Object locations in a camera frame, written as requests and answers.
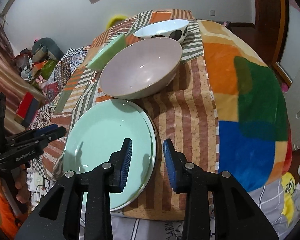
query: bowl rim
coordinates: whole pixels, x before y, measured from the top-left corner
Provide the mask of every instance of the bowl rim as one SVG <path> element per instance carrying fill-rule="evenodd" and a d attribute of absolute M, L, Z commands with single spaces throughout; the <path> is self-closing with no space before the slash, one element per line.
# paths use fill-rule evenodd
<path fill-rule="evenodd" d="M 144 87 L 144 88 L 142 88 L 142 89 L 139 89 L 139 90 L 137 90 L 137 91 L 134 91 L 134 92 L 132 92 L 132 93 L 124 94 L 124 95 L 110 95 L 110 94 L 106 94 L 106 93 L 103 91 L 103 89 L 102 89 L 102 87 L 101 87 L 101 77 L 102 77 L 102 73 L 103 73 L 103 71 L 106 69 L 108 63 L 112 60 L 112 59 L 111 59 L 111 60 L 107 63 L 107 65 L 104 67 L 104 69 L 102 70 L 101 75 L 100 75 L 100 78 L 99 78 L 99 86 L 100 86 L 101 91 L 102 91 L 104 94 L 106 94 L 107 96 L 116 98 L 116 97 L 126 97 L 126 96 L 129 96 L 129 95 L 132 95 L 132 94 L 141 92 L 142 90 L 145 90 L 145 89 L 147 89 L 148 87 L 151 87 L 152 85 L 154 85 L 154 84 L 157 83 L 158 81 L 160 81 L 160 80 L 162 80 L 163 78 L 165 78 L 166 76 L 168 76 L 172 71 L 174 71 L 174 70 L 178 67 L 179 63 L 181 62 L 183 50 L 182 50 L 181 44 L 180 44 L 179 42 L 177 42 L 176 40 L 174 40 L 174 39 L 167 38 L 167 37 L 156 37 L 156 38 L 152 38 L 152 39 L 144 39 L 144 40 L 142 40 L 142 41 L 137 41 L 137 42 L 131 44 L 130 46 L 132 46 L 132 45 L 134 45 L 134 44 L 137 44 L 138 42 L 144 42 L 144 41 L 147 41 L 147 40 L 153 40 L 153 39 L 170 39 L 170 40 L 173 40 L 174 42 L 176 42 L 176 43 L 180 46 L 180 48 L 181 48 L 180 59 L 175 63 L 175 65 L 174 65 L 174 67 L 171 69 L 171 71 L 169 71 L 169 72 L 168 72 L 167 74 L 165 74 L 163 77 L 161 77 L 160 79 L 154 81 L 154 82 L 151 83 L 150 85 L 148 85 L 148 86 L 146 86 L 146 87 Z"/>
<path fill-rule="evenodd" d="M 138 38 L 142 38 L 142 37 L 149 37 L 149 36 L 153 36 L 153 35 L 162 35 L 163 33 L 174 32 L 174 31 L 180 29 L 180 28 L 173 28 L 173 29 L 168 30 L 168 31 L 166 31 L 166 32 L 162 32 L 162 33 L 154 33 L 154 34 L 152 34 L 152 35 L 138 35 L 138 34 L 137 34 L 139 31 L 141 31 L 142 29 L 145 29 L 145 28 L 147 28 L 147 27 L 149 27 L 149 26 L 157 25 L 157 24 L 159 24 L 159 23 L 164 23 L 164 22 L 170 22 L 170 21 L 184 21 L 184 22 L 188 22 L 187 24 L 185 24 L 184 26 L 182 26 L 182 28 L 185 27 L 185 26 L 187 26 L 187 25 L 189 25 L 189 23 L 190 23 L 190 22 L 189 22 L 188 20 L 186 20 L 186 19 L 171 19 L 171 20 L 166 20 L 166 21 L 156 22 L 156 23 L 152 23 L 152 24 L 149 24 L 149 25 L 146 25 L 146 26 L 140 28 L 140 29 L 137 30 L 133 35 L 136 36 L 136 37 L 138 37 Z"/>

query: metal screw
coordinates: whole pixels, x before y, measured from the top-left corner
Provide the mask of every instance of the metal screw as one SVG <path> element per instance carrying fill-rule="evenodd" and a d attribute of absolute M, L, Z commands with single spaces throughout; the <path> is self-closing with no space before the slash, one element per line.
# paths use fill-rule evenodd
<path fill-rule="evenodd" d="M 223 172 L 221 172 L 221 175 L 225 178 L 230 178 L 230 176 L 231 176 L 229 171 L 223 171 Z"/>
<path fill-rule="evenodd" d="M 73 175 L 74 175 L 74 171 L 67 171 L 66 172 L 66 177 L 67 178 L 71 178 L 71 177 L 73 177 Z"/>
<path fill-rule="evenodd" d="M 109 169 L 109 168 L 111 168 L 111 163 L 103 163 L 102 167 L 104 169 Z"/>
<path fill-rule="evenodd" d="M 186 164 L 185 164 L 185 167 L 186 167 L 186 169 L 191 170 L 191 169 L 194 168 L 194 164 L 193 164 L 193 163 L 186 163 Z"/>

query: pink bowl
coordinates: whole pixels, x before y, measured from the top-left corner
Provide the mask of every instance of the pink bowl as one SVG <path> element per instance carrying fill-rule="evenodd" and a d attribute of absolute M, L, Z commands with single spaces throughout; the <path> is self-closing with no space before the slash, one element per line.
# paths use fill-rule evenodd
<path fill-rule="evenodd" d="M 111 97 L 138 99 L 159 92 L 175 77 L 181 45 L 170 38 L 138 41 L 115 55 L 100 76 L 101 90 Z"/>

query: bed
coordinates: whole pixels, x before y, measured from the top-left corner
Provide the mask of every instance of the bed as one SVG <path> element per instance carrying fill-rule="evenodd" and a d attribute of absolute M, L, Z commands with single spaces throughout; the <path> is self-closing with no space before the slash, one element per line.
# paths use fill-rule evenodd
<path fill-rule="evenodd" d="M 151 10 L 111 27 L 91 46 L 70 49 L 48 80 L 50 103 L 38 111 L 31 127 L 56 123 L 69 133 L 88 109 L 110 99 L 98 86 L 100 73 L 85 68 L 98 48 L 121 33 L 125 33 L 128 44 L 133 44 L 138 41 L 133 36 L 136 30 L 169 19 L 189 20 L 189 35 L 182 43 L 175 79 L 160 93 L 134 101 L 157 129 L 157 160 L 140 196 L 114 214 L 119 216 L 114 218 L 116 232 L 126 232 L 127 223 L 135 231 L 136 223 L 122 216 L 144 223 L 147 232 L 161 223 L 155 220 L 183 220 L 185 196 L 171 192 L 162 158 L 161 143 L 171 138 L 176 150 L 204 170 L 230 171 L 279 238 L 285 238 L 300 218 L 300 187 L 288 172 L 292 147 L 284 97 L 271 69 L 245 42 L 218 23 L 196 20 L 185 10 Z M 64 172 L 65 143 L 66 137 L 52 142 L 40 158 L 31 162 L 31 169 L 57 180 Z M 212 201 L 210 207 L 213 238 Z M 162 222 L 162 231 L 171 226 L 177 239 L 182 231 L 179 223 Z M 148 239 L 155 237 L 160 236 L 154 234 Z"/>

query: blue patch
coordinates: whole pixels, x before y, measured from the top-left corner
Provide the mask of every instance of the blue patch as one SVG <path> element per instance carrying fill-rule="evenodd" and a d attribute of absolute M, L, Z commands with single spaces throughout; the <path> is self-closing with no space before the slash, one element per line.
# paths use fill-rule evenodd
<path fill-rule="evenodd" d="M 239 123 L 219 121 L 219 172 L 229 171 L 248 192 L 262 187 L 274 164 L 275 141 L 247 138 Z"/>

